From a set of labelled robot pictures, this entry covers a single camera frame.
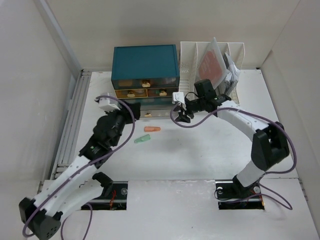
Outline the grey setup guide manual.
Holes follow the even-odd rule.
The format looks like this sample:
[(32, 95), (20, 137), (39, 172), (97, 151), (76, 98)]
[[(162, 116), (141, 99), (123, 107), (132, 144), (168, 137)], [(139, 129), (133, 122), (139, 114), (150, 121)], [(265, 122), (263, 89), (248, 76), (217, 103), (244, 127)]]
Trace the grey setup guide manual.
[(236, 64), (227, 53), (223, 55), (223, 60), (226, 66), (227, 74), (217, 88), (218, 93), (229, 96), (236, 104), (239, 104), (236, 88), (239, 82), (241, 71), (236, 67)]

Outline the orange highlighter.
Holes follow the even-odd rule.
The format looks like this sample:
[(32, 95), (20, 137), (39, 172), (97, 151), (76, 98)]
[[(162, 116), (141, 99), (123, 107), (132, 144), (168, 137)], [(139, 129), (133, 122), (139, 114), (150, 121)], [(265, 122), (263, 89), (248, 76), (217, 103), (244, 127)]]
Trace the orange highlighter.
[(158, 126), (145, 126), (143, 130), (144, 132), (152, 133), (161, 131), (161, 128)]

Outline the red booklet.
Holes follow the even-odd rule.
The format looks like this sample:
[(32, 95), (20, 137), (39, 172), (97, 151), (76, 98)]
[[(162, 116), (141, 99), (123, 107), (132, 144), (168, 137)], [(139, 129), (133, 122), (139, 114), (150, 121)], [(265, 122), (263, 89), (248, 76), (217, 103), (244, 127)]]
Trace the red booklet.
[(218, 42), (214, 37), (203, 48), (203, 53), (198, 53), (195, 82), (209, 80), (215, 90), (223, 82), (228, 72)]

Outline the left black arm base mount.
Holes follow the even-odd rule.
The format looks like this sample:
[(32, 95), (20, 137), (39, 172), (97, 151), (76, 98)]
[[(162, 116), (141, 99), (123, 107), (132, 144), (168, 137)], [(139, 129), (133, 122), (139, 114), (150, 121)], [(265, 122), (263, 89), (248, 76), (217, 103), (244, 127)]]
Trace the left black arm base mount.
[(92, 179), (102, 187), (100, 196), (88, 203), (94, 211), (125, 211), (127, 209), (128, 182), (113, 181), (102, 172), (95, 173)]

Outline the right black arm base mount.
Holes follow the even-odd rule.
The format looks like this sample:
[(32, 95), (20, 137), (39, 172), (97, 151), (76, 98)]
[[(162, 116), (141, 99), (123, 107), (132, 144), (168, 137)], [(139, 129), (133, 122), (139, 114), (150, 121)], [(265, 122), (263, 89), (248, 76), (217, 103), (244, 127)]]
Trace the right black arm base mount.
[(217, 180), (214, 197), (219, 210), (264, 210), (260, 185), (256, 182), (249, 187), (236, 189), (232, 180)]

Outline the pale green highlighter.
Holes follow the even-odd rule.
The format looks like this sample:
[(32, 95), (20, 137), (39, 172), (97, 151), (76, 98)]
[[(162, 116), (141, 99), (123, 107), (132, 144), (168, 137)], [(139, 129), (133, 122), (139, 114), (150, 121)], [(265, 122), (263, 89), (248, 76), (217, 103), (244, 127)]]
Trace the pale green highlighter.
[(134, 143), (135, 144), (138, 144), (138, 143), (144, 143), (144, 142), (147, 142), (151, 139), (151, 136), (149, 134), (146, 134), (146, 135), (143, 135), (141, 137), (138, 137), (134, 140)]

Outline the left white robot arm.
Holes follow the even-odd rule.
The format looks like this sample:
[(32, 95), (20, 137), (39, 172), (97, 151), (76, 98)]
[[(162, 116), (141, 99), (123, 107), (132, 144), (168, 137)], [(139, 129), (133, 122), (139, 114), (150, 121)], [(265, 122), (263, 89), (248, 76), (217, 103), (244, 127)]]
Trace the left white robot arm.
[(118, 102), (118, 109), (98, 119), (92, 136), (69, 167), (49, 187), (20, 201), (24, 237), (49, 240), (74, 211), (94, 198), (111, 195), (113, 181), (99, 169), (124, 146), (119, 140), (125, 125), (134, 126), (141, 116), (139, 102)]

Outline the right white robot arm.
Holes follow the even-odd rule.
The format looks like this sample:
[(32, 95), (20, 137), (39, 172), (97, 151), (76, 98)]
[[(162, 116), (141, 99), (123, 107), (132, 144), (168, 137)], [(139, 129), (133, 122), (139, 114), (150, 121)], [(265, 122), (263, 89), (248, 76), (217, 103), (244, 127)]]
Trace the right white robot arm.
[(259, 180), (290, 154), (283, 125), (242, 110), (226, 94), (216, 94), (208, 79), (196, 82), (194, 87), (194, 100), (187, 99), (183, 92), (172, 93), (175, 106), (171, 111), (178, 113), (172, 121), (182, 128), (191, 128), (194, 114), (205, 111), (245, 134), (252, 143), (250, 161), (233, 179), (218, 182), (216, 194), (222, 201), (257, 196), (260, 193)]

